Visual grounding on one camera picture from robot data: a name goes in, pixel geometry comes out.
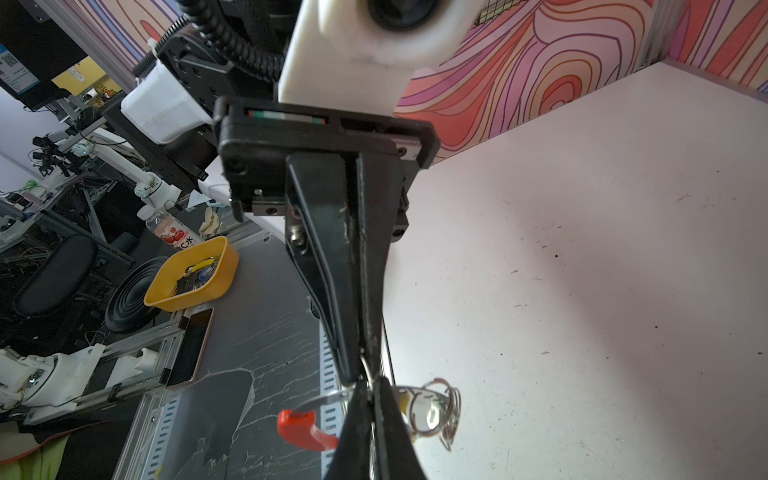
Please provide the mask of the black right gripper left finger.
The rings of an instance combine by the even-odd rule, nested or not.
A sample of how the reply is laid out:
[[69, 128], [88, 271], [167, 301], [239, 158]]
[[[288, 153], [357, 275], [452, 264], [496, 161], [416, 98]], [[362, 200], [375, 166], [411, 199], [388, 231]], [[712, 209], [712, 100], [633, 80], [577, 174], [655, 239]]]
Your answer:
[[365, 382], [356, 384], [325, 480], [370, 478], [372, 410]]

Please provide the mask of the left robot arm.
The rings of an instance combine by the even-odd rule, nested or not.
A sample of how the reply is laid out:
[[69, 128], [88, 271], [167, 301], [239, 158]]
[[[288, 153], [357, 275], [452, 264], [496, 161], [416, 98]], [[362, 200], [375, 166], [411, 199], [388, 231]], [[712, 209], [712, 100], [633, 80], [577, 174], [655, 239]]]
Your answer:
[[137, 66], [113, 120], [159, 144], [209, 129], [233, 215], [280, 217], [288, 255], [318, 308], [340, 380], [381, 373], [384, 275], [407, 226], [407, 192], [440, 141], [424, 121], [334, 109], [326, 87], [377, 87], [343, 73], [302, 1], [229, 23], [215, 1], [183, 1], [181, 17]]

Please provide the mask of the yellow plastic key tag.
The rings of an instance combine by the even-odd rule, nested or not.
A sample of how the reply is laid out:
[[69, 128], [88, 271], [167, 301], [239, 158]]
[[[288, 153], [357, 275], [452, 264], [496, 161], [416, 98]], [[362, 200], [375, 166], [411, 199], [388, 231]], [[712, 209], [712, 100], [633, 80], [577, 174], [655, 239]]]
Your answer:
[[398, 389], [398, 405], [401, 414], [409, 423], [413, 423], [418, 414], [419, 393], [414, 388]]

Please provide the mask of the metal keyring disc red grip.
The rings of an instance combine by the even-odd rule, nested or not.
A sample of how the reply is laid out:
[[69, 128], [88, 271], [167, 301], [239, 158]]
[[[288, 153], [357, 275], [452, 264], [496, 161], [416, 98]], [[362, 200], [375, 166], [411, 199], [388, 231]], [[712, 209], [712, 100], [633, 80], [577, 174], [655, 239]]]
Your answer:
[[[443, 378], [435, 378], [420, 387], [394, 385], [391, 392], [395, 417], [403, 422], [412, 442], [437, 438], [446, 450], [452, 449], [462, 411], [462, 396], [457, 387]], [[277, 432], [298, 448], [332, 451], [339, 446], [347, 420], [363, 428], [375, 424], [371, 391], [334, 390], [294, 409], [283, 410], [278, 414]]]

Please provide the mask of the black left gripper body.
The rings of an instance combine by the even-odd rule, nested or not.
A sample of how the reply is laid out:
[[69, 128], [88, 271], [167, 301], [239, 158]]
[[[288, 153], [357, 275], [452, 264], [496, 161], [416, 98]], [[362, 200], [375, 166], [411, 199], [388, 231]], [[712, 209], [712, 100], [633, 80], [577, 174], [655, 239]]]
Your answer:
[[340, 159], [352, 167], [362, 154], [381, 154], [402, 167], [398, 212], [391, 235], [399, 241], [408, 229], [407, 192], [416, 175], [436, 158], [440, 140], [421, 120], [379, 116], [222, 96], [213, 108], [227, 199], [236, 220], [246, 215], [279, 217], [287, 211], [290, 156], [305, 154], [323, 162]]

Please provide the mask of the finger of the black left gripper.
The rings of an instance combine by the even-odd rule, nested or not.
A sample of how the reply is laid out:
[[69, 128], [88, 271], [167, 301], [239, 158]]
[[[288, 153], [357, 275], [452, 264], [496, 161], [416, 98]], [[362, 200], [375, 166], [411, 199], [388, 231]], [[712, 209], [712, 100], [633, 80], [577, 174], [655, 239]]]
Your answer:
[[358, 269], [343, 158], [296, 152], [286, 159], [289, 256], [319, 310], [339, 381], [360, 376]]
[[361, 338], [369, 371], [381, 373], [384, 277], [402, 192], [399, 159], [363, 153], [357, 160]]

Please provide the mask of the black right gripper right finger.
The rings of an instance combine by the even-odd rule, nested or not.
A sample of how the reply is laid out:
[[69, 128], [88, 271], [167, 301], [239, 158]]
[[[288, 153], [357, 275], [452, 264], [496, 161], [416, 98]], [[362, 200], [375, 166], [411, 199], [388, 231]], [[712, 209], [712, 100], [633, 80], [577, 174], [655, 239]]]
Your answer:
[[376, 479], [427, 479], [386, 377], [379, 377], [373, 383], [373, 436]]

